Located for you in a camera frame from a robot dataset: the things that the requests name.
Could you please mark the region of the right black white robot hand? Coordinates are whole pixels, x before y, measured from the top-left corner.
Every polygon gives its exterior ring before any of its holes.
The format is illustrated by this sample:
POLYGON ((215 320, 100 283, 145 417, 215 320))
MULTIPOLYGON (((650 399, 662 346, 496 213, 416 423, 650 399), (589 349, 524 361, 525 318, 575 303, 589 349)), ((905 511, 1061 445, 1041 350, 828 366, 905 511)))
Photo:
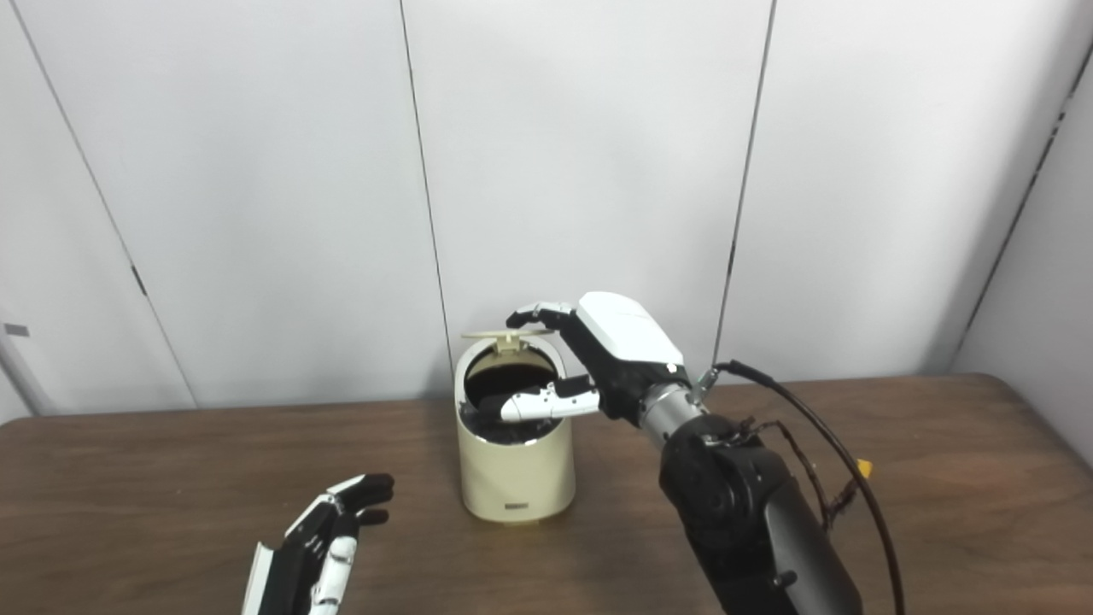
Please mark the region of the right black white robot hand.
POLYGON ((639 427, 646 397, 665 388, 687 388, 684 357, 638 301, 606 291, 589 291, 575 305, 537 301, 512 312, 512 330, 541 324, 571 348, 586 374, 540 388, 485 397, 475 416, 491 423, 529 423, 601 412, 639 427))

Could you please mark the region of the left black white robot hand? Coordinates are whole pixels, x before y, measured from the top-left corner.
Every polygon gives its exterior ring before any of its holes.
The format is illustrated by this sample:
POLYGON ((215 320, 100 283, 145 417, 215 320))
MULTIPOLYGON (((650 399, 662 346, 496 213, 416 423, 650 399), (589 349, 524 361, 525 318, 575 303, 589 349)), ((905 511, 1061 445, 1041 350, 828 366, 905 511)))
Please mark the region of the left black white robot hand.
POLYGON ((381 525, 393 476, 371 472, 324 490, 285 531, 278 548, 258 542, 243 614, 336 614, 359 553, 359 530, 381 525))

